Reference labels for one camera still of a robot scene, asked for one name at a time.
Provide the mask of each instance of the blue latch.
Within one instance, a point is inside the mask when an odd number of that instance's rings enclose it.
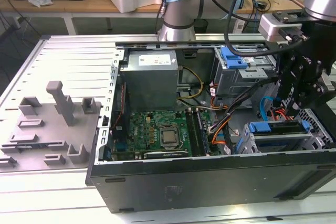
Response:
[[[221,47],[222,58],[228,69],[247,68],[247,63],[240,56],[236,56],[227,47]]]
[[[271,128],[269,127],[267,122],[255,122],[249,123],[248,128],[253,132],[270,132]]]
[[[309,132],[312,129],[312,126],[306,120],[302,120],[301,123],[302,123],[302,126],[304,127],[304,129],[306,130],[306,132]]]

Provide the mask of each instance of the wooden table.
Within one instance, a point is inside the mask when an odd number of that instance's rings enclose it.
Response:
[[[270,0],[271,9],[269,12],[274,10],[285,10],[285,9],[299,9],[300,7],[291,1],[287,0]],[[68,33],[70,35],[76,35],[77,31],[73,18],[77,17],[102,17],[107,18],[108,26],[112,28],[110,23],[110,18],[119,17],[146,17],[154,18],[156,17],[159,5],[149,5],[136,9],[134,12],[130,13],[120,13],[117,7],[113,4],[111,0],[84,0],[84,1],[67,1],[67,0],[55,0],[53,5],[43,6],[41,8],[33,6],[28,1],[15,1],[11,0],[13,5],[21,12],[25,17],[61,17],[64,19]],[[19,28],[19,24],[16,21],[18,13],[13,10],[7,0],[0,0],[0,10],[3,14],[10,19],[10,21]],[[238,10],[238,14],[243,16],[248,16],[253,10],[253,5],[251,0],[245,0],[242,9]]]

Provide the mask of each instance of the yellow wire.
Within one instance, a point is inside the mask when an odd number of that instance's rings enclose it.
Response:
[[[187,97],[179,97],[178,98],[178,100],[180,100],[180,99],[191,99],[191,98],[196,98],[196,97],[198,97],[201,93],[202,93],[202,91],[203,91],[203,82],[202,82],[202,80],[200,79],[200,77],[193,71],[193,70],[191,70],[190,68],[187,68],[187,67],[183,67],[182,66],[182,68],[185,68],[185,69],[187,69],[187,70],[189,70],[199,81],[200,81],[200,84],[201,84],[201,88],[199,89],[199,91],[198,91],[198,93],[196,93],[196,94],[193,94],[193,95],[189,95],[189,96],[187,96]]]

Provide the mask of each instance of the floor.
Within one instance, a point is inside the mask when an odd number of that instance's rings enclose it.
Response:
[[[30,23],[42,35],[67,35],[67,29],[60,18],[32,18]],[[207,33],[222,33],[224,20],[208,20]],[[76,18],[75,25],[78,33],[87,34],[153,34],[154,18],[114,18],[113,29],[107,29],[104,18]],[[21,29],[0,41],[0,94],[6,89],[10,80],[21,67],[24,60],[39,40],[38,35],[23,21]]]

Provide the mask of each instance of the blue cable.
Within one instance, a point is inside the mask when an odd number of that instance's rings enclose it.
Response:
[[[266,115],[266,112],[265,112],[265,108],[264,108],[264,101],[266,99],[269,100],[269,101],[273,101],[274,98],[273,97],[263,97],[260,101],[260,114],[261,114],[261,117],[264,121],[268,121],[267,120],[267,115]]]

